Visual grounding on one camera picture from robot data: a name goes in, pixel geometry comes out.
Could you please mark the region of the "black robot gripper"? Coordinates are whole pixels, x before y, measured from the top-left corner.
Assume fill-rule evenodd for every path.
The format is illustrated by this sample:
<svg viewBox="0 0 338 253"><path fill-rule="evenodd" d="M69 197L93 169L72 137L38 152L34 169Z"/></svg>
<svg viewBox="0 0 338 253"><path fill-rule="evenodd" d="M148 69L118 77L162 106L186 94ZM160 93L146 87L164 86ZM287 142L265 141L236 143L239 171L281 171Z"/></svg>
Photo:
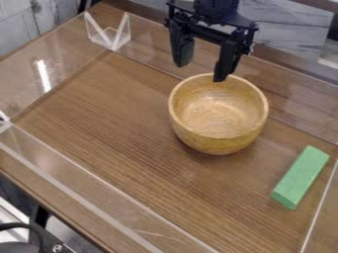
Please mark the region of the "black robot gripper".
<svg viewBox="0 0 338 253"><path fill-rule="evenodd" d="M172 61L184 67L192 59L193 39L220 45L213 68L213 82L221 82L233 72L239 54L248 54L256 23L239 12L240 0L168 0L165 27L169 31Z"/></svg>

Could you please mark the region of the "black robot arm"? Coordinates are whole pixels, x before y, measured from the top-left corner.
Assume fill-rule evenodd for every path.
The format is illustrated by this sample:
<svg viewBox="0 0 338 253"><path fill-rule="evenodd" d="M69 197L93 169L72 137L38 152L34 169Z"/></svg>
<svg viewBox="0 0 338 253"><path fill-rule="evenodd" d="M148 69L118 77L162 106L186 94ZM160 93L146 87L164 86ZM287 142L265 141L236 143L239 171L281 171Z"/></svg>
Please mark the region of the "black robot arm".
<svg viewBox="0 0 338 253"><path fill-rule="evenodd" d="M213 82L233 73L243 54L252 51L257 24L239 12L240 0L168 0L169 49L173 64L184 67L192 60L195 38L220 46L213 67Z"/></svg>

